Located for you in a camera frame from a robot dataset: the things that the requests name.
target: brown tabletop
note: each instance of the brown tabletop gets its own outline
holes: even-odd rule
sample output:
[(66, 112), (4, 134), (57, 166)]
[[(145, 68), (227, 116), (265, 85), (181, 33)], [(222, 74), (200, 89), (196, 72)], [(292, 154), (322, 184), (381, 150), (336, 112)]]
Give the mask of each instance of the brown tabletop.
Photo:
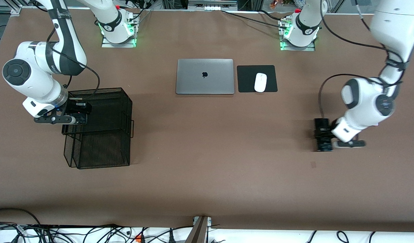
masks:
[[(101, 87), (122, 87), (133, 101), (131, 166), (69, 168), (61, 126), (34, 123), (25, 96), (3, 80), (18, 44), (46, 40), (53, 27), (48, 14), (24, 9), (10, 18), (0, 45), (0, 207), (28, 209), (47, 224), (169, 227), (206, 214), (223, 228), (414, 231), (414, 54), (395, 114), (361, 133), (367, 147), (317, 153), (321, 82), (338, 73), (376, 76), (383, 51), (326, 29), (315, 52), (281, 51), (277, 28), (219, 11), (154, 11), (141, 23), (136, 48), (101, 48), (93, 14), (71, 12)], [(358, 16), (326, 20), (344, 37), (377, 44)], [(233, 96), (178, 96), (180, 58), (232, 58), (235, 74), (237, 65), (275, 65), (278, 92), (239, 93), (235, 81)], [(346, 80), (325, 87), (330, 119), (345, 111)], [(70, 89), (95, 86), (85, 70)], [(0, 220), (33, 223), (7, 215)]]

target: computer mouse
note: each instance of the computer mouse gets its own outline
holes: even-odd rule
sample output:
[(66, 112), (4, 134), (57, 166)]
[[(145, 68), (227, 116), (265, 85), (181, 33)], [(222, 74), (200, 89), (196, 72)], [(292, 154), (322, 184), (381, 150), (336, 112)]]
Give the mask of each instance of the computer mouse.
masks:
[(264, 92), (267, 85), (267, 75), (263, 73), (257, 73), (255, 78), (255, 91)]

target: laptop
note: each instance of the laptop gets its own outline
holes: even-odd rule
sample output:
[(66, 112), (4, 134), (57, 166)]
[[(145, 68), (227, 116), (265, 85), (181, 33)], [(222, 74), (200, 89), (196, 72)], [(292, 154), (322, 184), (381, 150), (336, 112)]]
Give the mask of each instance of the laptop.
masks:
[(234, 94), (232, 59), (179, 59), (175, 92), (181, 95)]

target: mouse pad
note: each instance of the mouse pad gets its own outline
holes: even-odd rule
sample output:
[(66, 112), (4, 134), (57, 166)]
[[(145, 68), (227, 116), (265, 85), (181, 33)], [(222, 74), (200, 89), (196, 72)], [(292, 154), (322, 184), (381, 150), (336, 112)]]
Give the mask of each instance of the mouse pad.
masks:
[(264, 92), (277, 92), (274, 65), (237, 66), (238, 92), (256, 92), (255, 78), (257, 73), (267, 75), (267, 85)]

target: wire basket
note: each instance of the wire basket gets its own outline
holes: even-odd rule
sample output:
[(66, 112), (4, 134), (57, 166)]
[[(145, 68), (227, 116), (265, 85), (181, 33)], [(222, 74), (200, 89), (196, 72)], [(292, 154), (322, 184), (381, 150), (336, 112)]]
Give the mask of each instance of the wire basket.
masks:
[[(93, 89), (71, 91), (85, 98)], [(88, 100), (92, 106), (86, 125), (63, 125), (64, 157), (70, 167), (93, 169), (130, 165), (133, 137), (132, 101), (122, 88), (99, 89)]]

